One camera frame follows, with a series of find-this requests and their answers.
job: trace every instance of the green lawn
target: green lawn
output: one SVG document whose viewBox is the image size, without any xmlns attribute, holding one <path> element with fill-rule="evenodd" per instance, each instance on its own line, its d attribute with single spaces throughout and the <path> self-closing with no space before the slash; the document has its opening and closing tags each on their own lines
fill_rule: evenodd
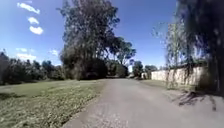
<svg viewBox="0 0 224 128">
<path fill-rule="evenodd" d="M 0 128 L 59 128 L 103 87 L 99 81 L 41 82 L 0 87 Z"/>
</svg>

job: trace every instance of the wall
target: wall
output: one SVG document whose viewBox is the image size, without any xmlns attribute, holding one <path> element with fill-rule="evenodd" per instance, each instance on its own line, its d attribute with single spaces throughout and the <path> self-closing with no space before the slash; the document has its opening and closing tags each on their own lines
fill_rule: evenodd
<svg viewBox="0 0 224 128">
<path fill-rule="evenodd" d="M 185 80 L 185 69 L 177 69 L 176 73 L 174 73 L 174 70 L 171 70 L 169 72 L 169 81 L 170 82 L 177 82 L 181 84 L 186 85 L 194 85 L 197 84 L 200 76 L 202 74 L 203 68 L 202 67 L 196 67 L 193 69 L 193 74 Z M 162 71 L 155 71 L 152 72 L 152 80 L 161 80 L 166 81 L 168 76 L 168 71 L 162 70 Z"/>
</svg>

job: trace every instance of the cloud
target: cloud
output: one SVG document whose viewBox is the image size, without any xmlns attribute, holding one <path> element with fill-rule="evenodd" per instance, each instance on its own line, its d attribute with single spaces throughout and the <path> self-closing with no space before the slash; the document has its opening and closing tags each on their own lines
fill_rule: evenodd
<svg viewBox="0 0 224 128">
<path fill-rule="evenodd" d="M 34 12 L 36 14 L 40 14 L 39 9 L 35 9 L 34 7 L 32 7 L 26 3 L 17 3 L 17 7 L 26 9 L 27 11 Z"/>
<path fill-rule="evenodd" d="M 49 51 L 52 55 L 58 56 L 58 51 L 57 50 L 50 50 Z"/>
<path fill-rule="evenodd" d="M 28 21 L 30 22 L 30 24 L 39 24 L 39 21 L 34 17 L 29 17 Z"/>
<path fill-rule="evenodd" d="M 30 26 L 30 31 L 34 34 L 37 34 L 37 35 L 41 35 L 44 30 L 41 28 L 41 27 L 33 27 L 33 26 Z"/>
<path fill-rule="evenodd" d="M 16 48 L 16 51 L 27 52 L 26 48 Z"/>
<path fill-rule="evenodd" d="M 36 56 L 33 56 L 31 54 L 25 54 L 25 53 L 18 53 L 16 54 L 16 56 L 20 58 L 21 60 L 31 60 L 31 61 L 37 58 Z"/>
</svg>

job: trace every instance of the paved path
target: paved path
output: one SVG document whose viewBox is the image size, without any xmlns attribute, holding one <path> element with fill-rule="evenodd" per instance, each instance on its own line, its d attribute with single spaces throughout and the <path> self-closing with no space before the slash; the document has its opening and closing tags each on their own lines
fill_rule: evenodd
<svg viewBox="0 0 224 128">
<path fill-rule="evenodd" d="M 209 102 L 180 107 L 162 88 L 125 79 L 107 83 L 100 98 L 63 128 L 224 128 L 223 108 L 214 112 Z"/>
</svg>

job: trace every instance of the blue sky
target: blue sky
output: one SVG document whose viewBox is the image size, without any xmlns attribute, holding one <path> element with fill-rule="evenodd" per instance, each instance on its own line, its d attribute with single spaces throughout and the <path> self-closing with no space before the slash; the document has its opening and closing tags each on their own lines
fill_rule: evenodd
<svg viewBox="0 0 224 128">
<path fill-rule="evenodd" d="M 164 65 L 164 44 L 152 36 L 153 28 L 165 31 L 172 20 L 176 0 L 111 0 L 119 8 L 121 22 L 116 36 L 132 42 L 135 60 Z M 64 20 L 56 8 L 62 0 L 3 0 L 0 4 L 0 50 L 10 57 L 60 64 Z M 160 29 L 159 23 L 165 23 Z"/>
</svg>

